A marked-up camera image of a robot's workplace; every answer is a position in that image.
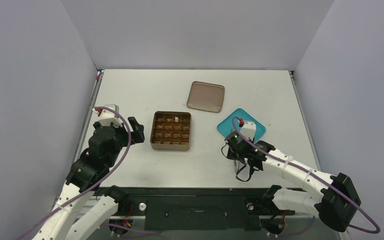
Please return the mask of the gold cookie tin box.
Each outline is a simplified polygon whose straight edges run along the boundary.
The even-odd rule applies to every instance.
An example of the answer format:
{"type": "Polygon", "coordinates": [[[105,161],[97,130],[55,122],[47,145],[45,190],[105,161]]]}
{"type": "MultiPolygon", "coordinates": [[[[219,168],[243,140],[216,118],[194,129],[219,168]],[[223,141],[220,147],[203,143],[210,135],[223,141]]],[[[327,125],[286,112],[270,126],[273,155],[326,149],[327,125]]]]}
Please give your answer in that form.
{"type": "Polygon", "coordinates": [[[150,145],[156,151],[187,152],[191,147],[192,115],[189,112],[154,113],[150,145]]]}

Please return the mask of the brown tin lid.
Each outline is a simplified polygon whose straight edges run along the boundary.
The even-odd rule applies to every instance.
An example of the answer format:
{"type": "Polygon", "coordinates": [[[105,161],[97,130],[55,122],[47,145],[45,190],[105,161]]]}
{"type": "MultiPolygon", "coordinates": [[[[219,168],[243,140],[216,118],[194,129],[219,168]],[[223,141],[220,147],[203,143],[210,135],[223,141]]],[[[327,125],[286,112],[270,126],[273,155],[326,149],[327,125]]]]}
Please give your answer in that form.
{"type": "Polygon", "coordinates": [[[194,81],[190,87],[186,106],[193,110],[220,113],[223,108],[224,97],[224,86],[194,81]]]}

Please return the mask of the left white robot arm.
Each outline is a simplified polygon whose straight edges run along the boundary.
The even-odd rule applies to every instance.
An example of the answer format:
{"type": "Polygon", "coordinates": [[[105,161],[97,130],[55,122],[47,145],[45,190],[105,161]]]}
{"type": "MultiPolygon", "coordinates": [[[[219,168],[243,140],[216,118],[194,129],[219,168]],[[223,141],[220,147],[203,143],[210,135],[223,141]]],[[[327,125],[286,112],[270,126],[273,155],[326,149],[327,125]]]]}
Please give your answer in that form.
{"type": "Polygon", "coordinates": [[[133,116],[100,115],[93,124],[88,146],[73,163],[61,194],[50,216],[33,237],[35,240],[85,240],[112,214],[123,215],[129,209],[129,194],[118,186],[104,191],[98,203],[81,218],[78,214],[99,190],[109,173],[125,158],[122,149],[145,141],[144,126],[133,116]]]}

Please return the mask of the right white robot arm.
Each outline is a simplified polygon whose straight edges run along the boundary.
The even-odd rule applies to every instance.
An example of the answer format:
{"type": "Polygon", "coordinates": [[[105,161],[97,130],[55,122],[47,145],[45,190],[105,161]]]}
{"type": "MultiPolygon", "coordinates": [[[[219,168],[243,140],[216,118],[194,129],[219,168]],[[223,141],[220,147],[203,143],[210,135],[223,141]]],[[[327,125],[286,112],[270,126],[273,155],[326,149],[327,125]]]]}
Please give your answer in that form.
{"type": "Polygon", "coordinates": [[[233,156],[249,166],[251,172],[259,170],[278,175],[301,189],[272,185],[262,199],[267,213],[288,210],[313,215],[337,232],[345,232],[350,226],[361,199],[349,176],[311,168],[262,140],[249,144],[236,131],[224,141],[233,156]]]}

